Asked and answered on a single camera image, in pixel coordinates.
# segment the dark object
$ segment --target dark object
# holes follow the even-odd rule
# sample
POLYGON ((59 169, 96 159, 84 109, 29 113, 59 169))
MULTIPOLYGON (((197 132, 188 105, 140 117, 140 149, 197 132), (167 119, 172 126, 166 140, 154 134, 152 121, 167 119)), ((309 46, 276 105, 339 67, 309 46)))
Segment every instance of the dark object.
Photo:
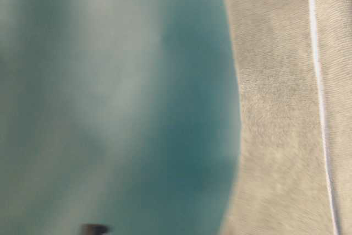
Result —
POLYGON ((109 227, 101 224, 84 224, 82 225, 80 235, 103 235, 110 230, 109 227))

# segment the white line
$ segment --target white line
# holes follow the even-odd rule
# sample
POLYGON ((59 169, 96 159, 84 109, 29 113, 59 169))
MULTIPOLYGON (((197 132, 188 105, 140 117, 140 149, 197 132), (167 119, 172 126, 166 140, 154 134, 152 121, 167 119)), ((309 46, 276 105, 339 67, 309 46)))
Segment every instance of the white line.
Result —
POLYGON ((323 141, 323 149, 324 149, 324 159, 325 159, 325 176, 326 176, 326 186, 329 196, 330 202, 330 210, 331 217, 333 222, 334 235, 338 235, 338 227, 337 227, 337 217, 336 217, 336 209, 334 204, 333 190, 332 190, 332 177, 331 177, 331 169, 330 162, 328 156, 328 128, 326 122, 326 107, 324 102, 324 86, 323 79, 321 75, 321 63, 318 52, 318 33, 317 33, 317 20, 316 20, 316 12, 315 12, 315 0, 309 0, 309 20, 310 20, 310 33, 311 33, 311 43, 312 43, 312 54, 313 54, 313 62, 314 62, 314 70, 315 76, 317 79, 318 86, 318 100, 319 100, 319 115, 320 115, 320 124, 321 124, 321 133, 322 133, 322 141, 323 141))

